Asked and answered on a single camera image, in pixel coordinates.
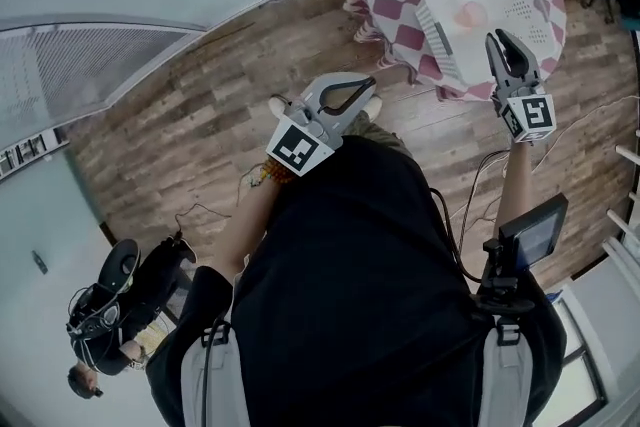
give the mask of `black t-shirt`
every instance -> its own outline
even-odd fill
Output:
[[[491,324],[469,289],[420,168],[359,138],[283,188],[238,285],[232,325],[252,427],[473,426]],[[521,327],[534,356],[528,416],[561,370],[564,332],[530,275]],[[182,357],[228,308],[231,286],[196,273],[179,326],[147,367],[169,425],[182,426]]]

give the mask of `wooden floor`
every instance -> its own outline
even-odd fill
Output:
[[[432,87],[409,86],[401,69],[377,70],[381,46],[352,41],[359,20],[341,10],[343,1],[277,0],[254,9],[108,112],[70,127],[72,151],[117,237],[133,237],[148,250],[175,231],[174,214],[196,201],[231,212],[239,176],[264,159],[276,126],[268,97],[291,97],[315,76],[338,70],[375,75],[384,100],[378,123],[404,139],[451,212],[466,202],[482,157],[508,146],[503,123],[489,103],[439,103]],[[605,25],[600,10],[565,2],[567,44],[547,83],[559,123],[551,141],[594,108],[638,91],[629,33]],[[624,215],[633,169],[614,146],[634,144],[636,123],[633,100],[600,110],[567,132],[536,172],[537,201],[558,191],[570,201],[561,242],[536,269],[543,285],[593,261],[602,240],[617,233],[605,212]],[[535,149],[535,162],[544,151]],[[463,257],[476,273],[492,224],[475,220],[495,215],[502,181],[500,163],[482,176],[472,204]],[[454,218],[456,233],[461,217]],[[196,209],[182,223],[206,261],[224,220]]]

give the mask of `window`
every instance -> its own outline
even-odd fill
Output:
[[[33,145],[31,144],[31,141],[20,143],[18,146],[16,146],[16,151],[18,152],[20,160],[22,161],[21,164],[29,162],[31,159],[33,159],[33,157],[36,156],[36,152],[33,148]]]
[[[560,299],[554,304],[567,333],[567,349],[558,386],[534,427],[574,427],[604,407],[600,378],[571,312]]]
[[[0,176],[6,175],[14,167],[16,167],[16,161],[13,153],[9,150],[0,153]]]
[[[60,127],[58,128],[54,128],[53,129],[53,133],[56,136],[56,141],[58,141],[58,144],[62,144],[62,143],[66,143],[67,142],[67,134],[65,134],[64,130]]]
[[[33,148],[36,155],[41,155],[42,153],[47,151],[47,146],[44,144],[44,138],[42,134],[38,137],[34,137],[31,139],[31,147]]]

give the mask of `cable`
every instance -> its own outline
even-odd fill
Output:
[[[251,166],[251,169],[249,169],[249,171],[244,173],[240,177],[240,179],[238,180],[238,191],[237,191],[237,194],[236,194],[236,207],[240,204],[240,188],[242,187],[242,180],[244,180],[246,176],[250,175],[253,171],[255,171],[257,168],[259,168],[261,166],[262,166],[262,163],[254,164],[253,166]],[[193,209],[196,208],[196,207],[204,208],[207,212],[211,212],[212,214],[219,215],[223,219],[230,219],[231,218],[231,216],[228,215],[228,214],[223,214],[223,213],[218,212],[216,210],[212,210],[211,208],[205,207],[202,203],[197,203],[196,202],[193,205],[191,205],[191,207],[186,212],[175,214],[174,218],[176,220],[176,224],[178,225],[178,230],[179,231],[182,231],[182,225],[180,224],[180,220],[178,219],[178,217],[184,217],[186,215],[189,215],[193,211]]]
[[[79,288],[78,290],[76,290],[76,293],[71,296],[71,299],[69,299],[69,304],[67,305],[67,313],[69,314],[69,317],[71,317],[71,303],[76,297],[78,297],[78,294],[81,294],[85,290],[89,290],[89,287]]]
[[[449,242],[451,253],[453,255],[453,259],[456,262],[458,269],[460,269],[460,272],[462,272],[462,274],[466,276],[468,279],[470,279],[471,281],[475,281],[476,283],[481,283],[481,280],[479,280],[478,278],[473,276],[471,273],[469,273],[465,268],[464,264],[462,263],[462,257],[460,256],[460,251],[456,246],[456,240],[455,240],[455,237],[453,236],[453,229],[451,228],[451,218],[449,217],[449,209],[447,208],[447,202],[444,200],[444,196],[438,189],[430,188],[429,190],[431,191],[432,194],[435,194],[436,196],[438,196],[438,198],[440,199],[440,202],[442,203],[442,210],[444,212],[444,222],[445,222],[445,227],[447,231],[447,239]]]
[[[471,226],[469,226],[466,230],[465,233],[471,231],[471,229],[478,223],[478,221],[486,221],[488,223],[495,223],[496,220],[495,218],[490,219],[487,217],[487,214],[489,213],[489,209],[493,206],[493,204],[498,201],[502,196],[498,196],[497,198],[494,198],[488,205],[487,208],[484,209],[484,212],[482,213],[482,215],[480,217],[478,217],[475,221],[473,221],[471,223]]]
[[[613,107],[614,105],[622,102],[623,100],[629,100],[631,98],[634,98],[636,100],[640,100],[640,96],[636,96],[636,95],[629,95],[629,96],[623,96],[622,98],[619,98],[618,100],[616,100],[615,102],[611,102],[611,103],[607,103],[605,105],[600,105],[599,107],[596,107],[595,109],[593,109],[592,111],[588,112],[587,114],[585,114],[583,117],[578,118],[577,120],[575,120],[573,123],[571,123],[571,125],[569,125],[567,128],[565,128],[562,132],[560,132],[560,135],[556,138],[556,140],[553,142],[553,144],[551,145],[551,147],[546,151],[546,153],[542,156],[542,158],[540,159],[540,162],[538,162],[538,164],[536,165],[536,167],[533,168],[533,171],[531,172],[531,174],[535,173],[538,168],[542,165],[542,163],[546,160],[546,158],[549,156],[549,153],[551,153],[551,150],[553,150],[556,145],[558,144],[558,142],[560,141],[560,139],[562,139],[562,136],[564,134],[566,134],[570,129],[572,129],[575,125],[577,125],[578,123],[580,123],[581,121],[584,121],[585,119],[587,119],[589,116],[591,116],[592,114],[598,112],[601,109],[606,109],[608,107]]]
[[[473,179],[473,185],[471,186],[471,192],[469,193],[469,199],[467,200],[467,207],[464,211],[464,217],[462,218],[462,228],[460,228],[460,243],[458,244],[460,251],[462,251],[462,243],[464,242],[464,234],[465,234],[464,228],[467,225],[467,216],[469,215],[469,209],[471,208],[471,200],[473,199],[473,196],[476,193],[476,187],[478,186],[478,178],[480,177],[480,172],[482,171],[482,168],[484,167],[484,165],[487,163],[489,159],[496,157],[498,155],[503,155],[505,153],[509,153],[509,150],[499,150],[499,151],[494,151],[492,153],[489,153],[487,156],[485,156],[482,159],[482,161],[480,162],[480,165],[478,166],[478,171],[476,171],[476,176]]]
[[[202,376],[202,411],[200,415],[200,425],[206,427],[207,425],[207,388],[209,386],[209,359],[211,358],[211,347],[213,347],[213,339],[216,335],[216,331],[220,324],[222,324],[222,316],[216,317],[211,326],[211,332],[209,333],[209,339],[207,340],[207,350],[204,353],[204,374]]]
[[[487,171],[491,166],[493,166],[494,164],[496,164],[497,162],[502,162],[503,160],[505,160],[506,158],[508,158],[508,155],[505,155],[504,157],[500,157],[499,159],[493,160],[491,161],[487,166],[483,167],[480,169],[480,174],[482,174],[483,172]],[[464,209],[466,208],[466,205],[462,205],[458,210],[456,210],[453,215],[451,216],[451,219],[453,219],[455,216],[457,216],[460,212],[462,212]]]
[[[180,220],[178,219],[178,217],[184,217],[185,215],[190,214],[191,211],[196,207],[204,208],[207,212],[211,212],[212,214],[219,215],[220,217],[223,217],[225,219],[229,219],[231,217],[230,215],[221,214],[220,212],[216,212],[215,210],[211,210],[210,208],[205,207],[202,203],[194,203],[193,205],[191,205],[191,208],[189,210],[187,210],[186,212],[177,213],[174,216],[174,218],[176,220],[176,223],[178,224],[178,230],[182,231],[182,225],[180,224]]]

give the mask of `backpack strap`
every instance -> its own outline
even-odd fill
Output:
[[[478,427],[521,427],[527,414],[533,357],[516,322],[498,317],[484,342]]]
[[[231,327],[231,311],[235,301],[236,285],[231,307],[213,336],[208,368],[205,369],[206,337],[201,337],[189,348],[182,359],[181,387],[185,427],[251,427],[249,411],[242,382],[240,349],[236,333]],[[207,425],[202,426],[202,387],[204,372],[207,382]]]

